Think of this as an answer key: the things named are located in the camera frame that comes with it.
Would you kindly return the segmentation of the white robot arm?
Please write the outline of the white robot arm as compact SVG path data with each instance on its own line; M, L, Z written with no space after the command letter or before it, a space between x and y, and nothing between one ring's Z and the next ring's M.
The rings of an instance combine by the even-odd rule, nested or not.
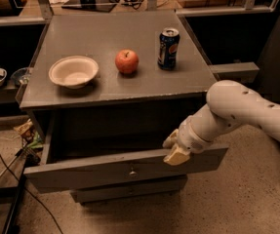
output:
M216 137L252 125L280 142L280 104L244 85L218 81L208 90L206 104L180 123L163 142L170 150L164 162L177 166L203 152Z

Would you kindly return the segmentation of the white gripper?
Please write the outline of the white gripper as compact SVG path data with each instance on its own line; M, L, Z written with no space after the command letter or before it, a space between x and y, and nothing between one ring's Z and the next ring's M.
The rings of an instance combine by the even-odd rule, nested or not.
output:
M188 116L163 141L162 146L170 150L164 162L171 166L181 165L190 159L191 153L201 153L212 144L207 134L208 127L194 116Z

